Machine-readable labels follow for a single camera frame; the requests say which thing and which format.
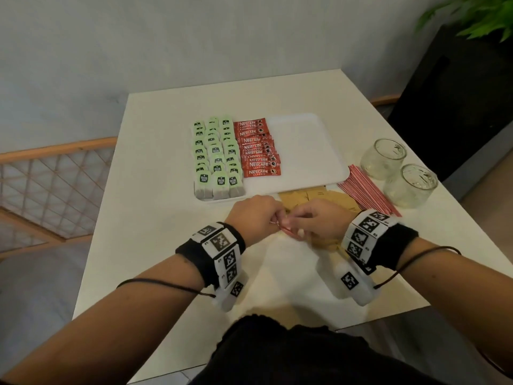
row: forearm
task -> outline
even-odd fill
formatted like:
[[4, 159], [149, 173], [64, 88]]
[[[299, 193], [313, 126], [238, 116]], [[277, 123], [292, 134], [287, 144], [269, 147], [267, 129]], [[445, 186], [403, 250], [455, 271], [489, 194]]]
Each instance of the forearm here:
[[[138, 277], [198, 291], [204, 285], [196, 267], [180, 255]], [[18, 385], [127, 383], [195, 296], [162, 285], [123, 285], [52, 336], [3, 380]]]
[[[415, 239], [398, 267], [432, 247]], [[418, 259], [402, 276], [478, 348], [513, 371], [513, 279], [445, 250]]]

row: clear glass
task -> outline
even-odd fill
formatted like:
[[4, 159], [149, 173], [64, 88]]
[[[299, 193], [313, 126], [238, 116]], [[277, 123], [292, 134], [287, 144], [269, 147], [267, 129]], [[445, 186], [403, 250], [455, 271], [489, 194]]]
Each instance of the clear glass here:
[[386, 180], [397, 173], [406, 157], [406, 149], [392, 139], [378, 139], [363, 154], [360, 167], [368, 176]]
[[425, 167], [409, 164], [386, 181], [383, 193], [399, 207], [416, 208], [426, 202], [437, 186], [435, 173]]

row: person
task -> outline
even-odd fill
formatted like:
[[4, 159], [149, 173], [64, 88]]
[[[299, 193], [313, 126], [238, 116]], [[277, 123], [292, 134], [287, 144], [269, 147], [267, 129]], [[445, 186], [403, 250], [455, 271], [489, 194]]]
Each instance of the person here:
[[[279, 231], [271, 220], [292, 230], [341, 239], [355, 217], [355, 213], [326, 200], [311, 200], [286, 215], [283, 205], [273, 197], [254, 196], [236, 202], [225, 223], [249, 247]], [[414, 237], [399, 254], [395, 268], [435, 247]], [[417, 259], [402, 276], [487, 357], [511, 372], [511, 278], [446, 249]], [[205, 286], [200, 270], [179, 253], [138, 277], [194, 291]], [[29, 354], [5, 374], [3, 381], [17, 385], [127, 383], [195, 297], [195, 293], [168, 286], [127, 283]], [[374, 352], [362, 338], [334, 333], [326, 327], [297, 325], [286, 330], [271, 318], [251, 315], [227, 330], [192, 383], [376, 384], [389, 379], [439, 383], [403, 362]]]

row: hand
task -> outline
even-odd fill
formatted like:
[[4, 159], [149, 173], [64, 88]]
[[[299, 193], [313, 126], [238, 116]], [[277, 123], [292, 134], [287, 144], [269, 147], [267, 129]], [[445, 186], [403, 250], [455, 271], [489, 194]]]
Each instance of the hand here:
[[281, 224], [291, 228], [293, 232], [303, 229], [305, 232], [316, 233], [321, 238], [342, 239], [356, 215], [357, 213], [331, 201], [313, 199], [294, 207], [288, 216], [281, 220]]
[[233, 226], [244, 238], [246, 247], [252, 246], [279, 231], [277, 224], [285, 218], [283, 204], [271, 196], [256, 195], [250, 199], [237, 201], [225, 223]]

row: white tray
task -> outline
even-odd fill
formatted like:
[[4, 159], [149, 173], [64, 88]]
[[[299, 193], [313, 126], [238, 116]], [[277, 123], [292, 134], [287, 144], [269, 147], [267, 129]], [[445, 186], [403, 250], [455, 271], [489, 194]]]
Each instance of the white tray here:
[[[245, 196], [198, 200], [200, 203], [234, 201], [256, 194], [334, 184], [349, 177], [347, 164], [333, 147], [324, 123], [317, 115], [300, 113], [266, 117], [266, 121], [281, 160], [282, 175], [244, 178]], [[196, 199], [194, 191], [191, 196]]]

